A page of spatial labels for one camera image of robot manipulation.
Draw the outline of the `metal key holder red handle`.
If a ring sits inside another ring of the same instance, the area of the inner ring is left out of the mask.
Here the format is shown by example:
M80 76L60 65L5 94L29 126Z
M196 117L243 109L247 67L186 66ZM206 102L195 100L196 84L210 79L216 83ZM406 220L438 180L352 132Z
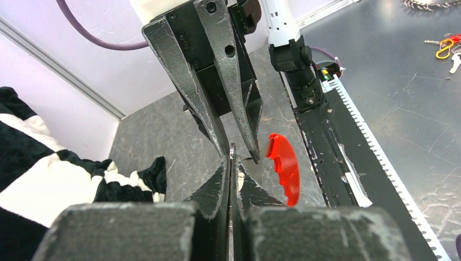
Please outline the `metal key holder red handle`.
M251 260L250 235L246 220L253 208L293 207L300 196L300 171L294 149L281 134L270 134L263 155L273 161L273 170L278 175L278 184L283 187L286 202L269 194L255 173L248 172L243 160L236 153L235 144L230 147L230 191L229 214L232 231L229 241L233 244L234 260Z

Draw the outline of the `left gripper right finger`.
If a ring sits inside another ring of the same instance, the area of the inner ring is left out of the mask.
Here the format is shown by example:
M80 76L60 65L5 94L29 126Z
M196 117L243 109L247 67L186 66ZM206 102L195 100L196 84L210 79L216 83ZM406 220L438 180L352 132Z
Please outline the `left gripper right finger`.
M231 161L235 260L411 260L395 221L378 208L290 208Z

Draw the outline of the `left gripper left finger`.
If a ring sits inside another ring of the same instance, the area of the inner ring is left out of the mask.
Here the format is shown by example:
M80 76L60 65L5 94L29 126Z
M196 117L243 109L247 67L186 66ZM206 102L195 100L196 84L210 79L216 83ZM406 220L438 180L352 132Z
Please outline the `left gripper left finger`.
M34 260L228 260L231 161L190 197L167 203L96 203L65 209Z

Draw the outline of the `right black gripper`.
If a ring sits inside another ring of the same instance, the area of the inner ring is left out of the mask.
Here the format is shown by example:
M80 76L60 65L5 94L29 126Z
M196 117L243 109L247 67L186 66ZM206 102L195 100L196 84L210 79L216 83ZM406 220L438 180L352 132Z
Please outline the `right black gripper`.
M199 130L220 156L229 143L220 117L232 113L254 162L262 105L246 35L261 19L258 1L172 3L142 29Z

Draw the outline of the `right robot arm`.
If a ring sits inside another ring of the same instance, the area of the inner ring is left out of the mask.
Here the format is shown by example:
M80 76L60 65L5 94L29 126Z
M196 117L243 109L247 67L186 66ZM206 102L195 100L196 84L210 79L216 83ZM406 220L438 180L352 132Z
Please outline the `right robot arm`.
M262 101L245 37L264 18L270 63L285 75L302 111L324 101L312 51L287 1L132 1L142 34L218 155L230 146L220 117L232 113L254 161L260 159Z

